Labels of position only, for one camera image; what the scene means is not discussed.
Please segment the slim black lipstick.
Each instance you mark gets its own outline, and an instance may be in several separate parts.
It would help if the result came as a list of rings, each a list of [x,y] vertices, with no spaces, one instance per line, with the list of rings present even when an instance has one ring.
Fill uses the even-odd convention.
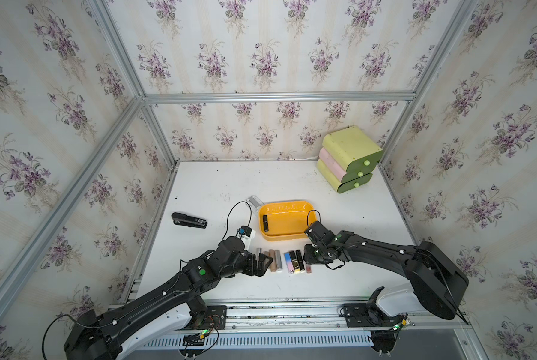
[[[298,269],[300,272],[304,272],[305,271],[305,266],[304,266],[304,261],[303,261],[303,258],[302,258],[302,253],[300,250],[296,250],[295,251],[295,256],[296,256],[296,260],[297,260],[297,263],[298,263]]]

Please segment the black gold lipstick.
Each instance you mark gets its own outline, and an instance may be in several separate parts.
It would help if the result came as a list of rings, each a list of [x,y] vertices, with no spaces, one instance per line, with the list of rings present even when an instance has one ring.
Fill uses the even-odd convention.
[[[288,253],[289,257],[290,257],[290,260],[291,260],[291,264],[292,264],[292,268],[293,268],[293,271],[294,273],[297,273],[297,272],[300,272],[301,269],[300,269],[300,265],[298,263],[298,258],[297,258],[297,255],[296,253],[291,250],[289,253]]]

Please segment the yellow plastic storage box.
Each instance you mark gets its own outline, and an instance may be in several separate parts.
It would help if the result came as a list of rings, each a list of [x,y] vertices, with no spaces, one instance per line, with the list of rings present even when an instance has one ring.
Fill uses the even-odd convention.
[[[269,231],[263,231],[262,216],[268,216]],[[265,204],[258,213],[259,229],[267,241],[287,241],[305,238],[304,231],[320,214],[307,201],[273,202]]]

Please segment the black lipstick tube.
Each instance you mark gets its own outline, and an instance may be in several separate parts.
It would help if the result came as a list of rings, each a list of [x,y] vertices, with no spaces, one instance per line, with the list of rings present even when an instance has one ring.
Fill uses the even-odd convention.
[[[268,216],[266,214],[264,214],[262,216],[262,223],[263,223],[263,231],[265,233],[268,233],[269,231],[269,226],[268,226]]]

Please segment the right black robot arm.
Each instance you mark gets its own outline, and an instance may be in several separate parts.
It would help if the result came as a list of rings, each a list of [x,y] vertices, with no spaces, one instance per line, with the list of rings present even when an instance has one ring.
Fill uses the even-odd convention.
[[[337,235],[321,222],[313,222],[304,234],[310,244],[304,262],[329,267],[338,260],[365,263],[406,278],[424,309],[444,320],[460,313],[469,280],[441,249],[427,241],[420,245],[394,245],[341,231]]]

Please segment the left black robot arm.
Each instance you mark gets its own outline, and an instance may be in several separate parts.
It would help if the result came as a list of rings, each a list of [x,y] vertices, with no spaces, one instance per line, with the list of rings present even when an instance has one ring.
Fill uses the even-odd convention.
[[[262,277],[272,263],[271,257],[250,253],[240,238],[230,236],[147,294],[102,314],[85,312],[67,337],[64,353],[67,359],[124,359],[168,331],[202,322],[207,312],[202,294],[222,279]]]

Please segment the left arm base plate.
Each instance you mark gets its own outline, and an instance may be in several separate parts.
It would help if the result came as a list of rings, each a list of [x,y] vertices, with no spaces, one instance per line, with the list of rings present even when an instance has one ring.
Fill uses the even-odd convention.
[[[199,314],[192,324],[196,330],[225,330],[228,307],[225,305],[208,306],[205,313]]]

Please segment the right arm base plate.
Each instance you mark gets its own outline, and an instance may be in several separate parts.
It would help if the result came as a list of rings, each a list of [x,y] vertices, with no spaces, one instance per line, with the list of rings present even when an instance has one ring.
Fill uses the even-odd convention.
[[[348,328],[400,328],[406,324],[406,315],[388,316],[376,305],[364,303],[344,304],[340,316],[345,319]]]

